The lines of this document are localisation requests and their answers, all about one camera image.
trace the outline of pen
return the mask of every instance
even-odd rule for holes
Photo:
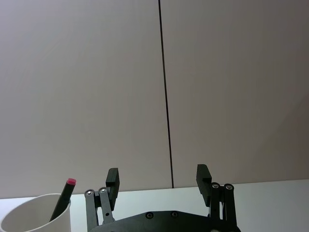
[[[69,178],[67,180],[49,221],[54,220],[56,217],[62,214],[63,211],[65,211],[68,204],[70,203],[70,198],[75,185],[76,185],[75,179]]]

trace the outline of black marker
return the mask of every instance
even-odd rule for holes
[[[69,178],[67,180],[66,185],[64,186],[62,193],[58,199],[58,202],[55,206],[52,217],[50,218],[49,221],[54,220],[56,217],[62,214],[63,211],[65,211],[65,209],[68,207],[68,204],[70,203],[70,198],[71,198],[75,185],[76,185],[75,179]]]

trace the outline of pen holder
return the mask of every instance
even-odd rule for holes
[[[27,201],[9,212],[0,223],[1,232],[71,232],[70,203],[65,211],[50,217],[60,194],[47,194]]]

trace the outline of black vertical line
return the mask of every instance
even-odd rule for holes
[[[160,33],[161,33],[161,49],[162,49],[164,91],[165,91],[165,106],[166,106],[166,117],[167,117],[167,121],[168,121],[168,135],[169,135],[170,175],[171,175],[171,180],[172,180],[172,188],[174,188],[172,149],[171,149],[171,146],[170,146],[170,130],[169,130],[169,104],[168,104],[168,92],[167,92],[167,89],[166,89],[166,75],[165,75],[165,62],[164,62],[164,46],[163,46],[162,17],[161,17],[161,0],[158,0],[158,3],[159,3],[159,18],[160,18]]]

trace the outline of gray wall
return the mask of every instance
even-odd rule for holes
[[[176,187],[309,178],[308,1],[163,0]],[[170,188],[157,0],[0,2],[0,197]]]

